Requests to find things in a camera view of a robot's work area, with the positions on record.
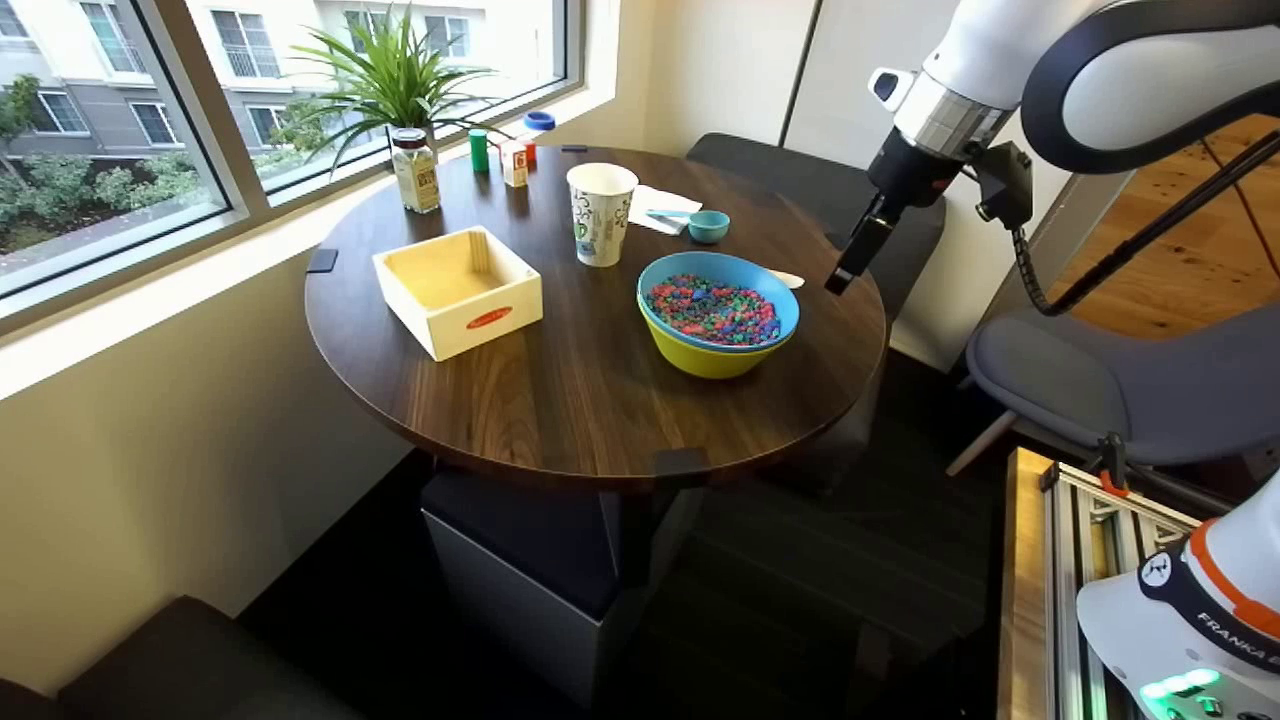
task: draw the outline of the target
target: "colorful candy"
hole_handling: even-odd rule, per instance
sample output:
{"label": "colorful candy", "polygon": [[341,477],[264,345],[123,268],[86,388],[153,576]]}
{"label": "colorful candy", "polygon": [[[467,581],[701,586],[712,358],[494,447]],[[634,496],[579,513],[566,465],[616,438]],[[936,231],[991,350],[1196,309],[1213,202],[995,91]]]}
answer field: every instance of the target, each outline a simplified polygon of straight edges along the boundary
{"label": "colorful candy", "polygon": [[770,345],[777,339],[777,309],[758,287],[712,283],[682,271],[649,290],[649,309],[684,334],[718,345]]}

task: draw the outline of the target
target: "tree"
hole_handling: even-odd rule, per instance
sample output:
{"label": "tree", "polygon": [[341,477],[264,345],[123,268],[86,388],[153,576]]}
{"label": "tree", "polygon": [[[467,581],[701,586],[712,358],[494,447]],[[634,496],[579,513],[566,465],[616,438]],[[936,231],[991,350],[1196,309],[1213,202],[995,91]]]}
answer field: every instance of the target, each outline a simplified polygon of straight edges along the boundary
{"label": "tree", "polygon": [[39,125],[39,80],[15,75],[0,88],[0,163],[10,175],[15,175],[24,188],[27,181],[12,168],[10,142]]}

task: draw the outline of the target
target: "window sill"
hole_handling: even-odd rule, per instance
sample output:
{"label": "window sill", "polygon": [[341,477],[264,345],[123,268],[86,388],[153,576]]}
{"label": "window sill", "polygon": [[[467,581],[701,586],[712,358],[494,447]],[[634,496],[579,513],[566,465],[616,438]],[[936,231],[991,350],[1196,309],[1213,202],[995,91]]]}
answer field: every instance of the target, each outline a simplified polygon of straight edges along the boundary
{"label": "window sill", "polygon": [[[546,104],[561,125],[610,104],[610,96],[579,88]],[[64,366],[76,366],[127,334],[139,334],[269,268],[288,263],[316,246],[359,200],[390,188],[393,175],[369,170],[363,181],[300,200],[286,215],[250,227],[207,251],[193,251],[162,271],[123,278],[86,302],[31,318],[0,334],[0,400],[37,388]]]}

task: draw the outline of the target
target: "plant pot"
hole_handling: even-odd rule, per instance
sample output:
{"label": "plant pot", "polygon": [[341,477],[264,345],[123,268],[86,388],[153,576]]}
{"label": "plant pot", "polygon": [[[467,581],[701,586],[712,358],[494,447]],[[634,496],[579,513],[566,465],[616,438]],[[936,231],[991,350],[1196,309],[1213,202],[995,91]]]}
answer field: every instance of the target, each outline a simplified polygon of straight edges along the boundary
{"label": "plant pot", "polygon": [[408,211],[439,207],[436,142],[424,127],[393,127],[393,168]]}

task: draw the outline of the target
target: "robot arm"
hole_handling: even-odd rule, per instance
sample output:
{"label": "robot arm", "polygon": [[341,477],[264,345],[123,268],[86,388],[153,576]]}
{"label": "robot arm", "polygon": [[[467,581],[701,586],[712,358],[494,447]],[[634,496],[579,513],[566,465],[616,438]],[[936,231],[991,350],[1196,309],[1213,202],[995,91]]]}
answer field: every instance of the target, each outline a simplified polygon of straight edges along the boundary
{"label": "robot arm", "polygon": [[991,135],[1022,107],[1027,142],[1069,170],[1126,170],[1213,127],[1280,110],[1278,0],[961,0],[922,72],[876,72],[891,130],[874,202],[830,277],[846,290],[912,202],[961,168],[995,188],[983,215],[1033,215],[1027,161]]}

